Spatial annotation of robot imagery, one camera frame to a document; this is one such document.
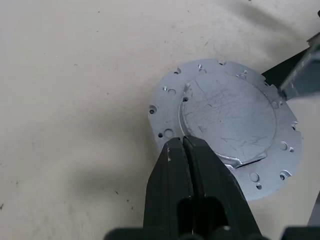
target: metal disc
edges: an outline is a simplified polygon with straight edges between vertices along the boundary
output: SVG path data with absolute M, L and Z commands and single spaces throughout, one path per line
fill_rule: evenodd
M 149 106 L 155 153 L 173 137 L 204 139 L 230 169 L 246 199 L 267 196 L 296 170 L 297 119 L 258 72 L 216 59 L 186 63 L 157 85 Z

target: white surface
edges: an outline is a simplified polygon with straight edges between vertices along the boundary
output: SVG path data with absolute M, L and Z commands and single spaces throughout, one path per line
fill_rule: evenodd
M 307 47 L 318 10 L 318 0 L 0 0 L 0 238 L 100 240 L 141 226 L 157 81 L 199 58 L 263 72 Z M 319 103 L 289 103 L 303 159 L 279 192 L 250 203 L 274 239 L 308 222 L 319 192 Z

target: circular metal plate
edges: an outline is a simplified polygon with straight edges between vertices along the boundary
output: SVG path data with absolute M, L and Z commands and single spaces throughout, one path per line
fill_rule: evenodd
M 173 137 L 204 139 L 230 169 L 248 201 L 275 192 L 301 155 L 297 119 L 274 86 L 243 65 L 186 63 L 154 90 L 149 122 L 157 155 Z

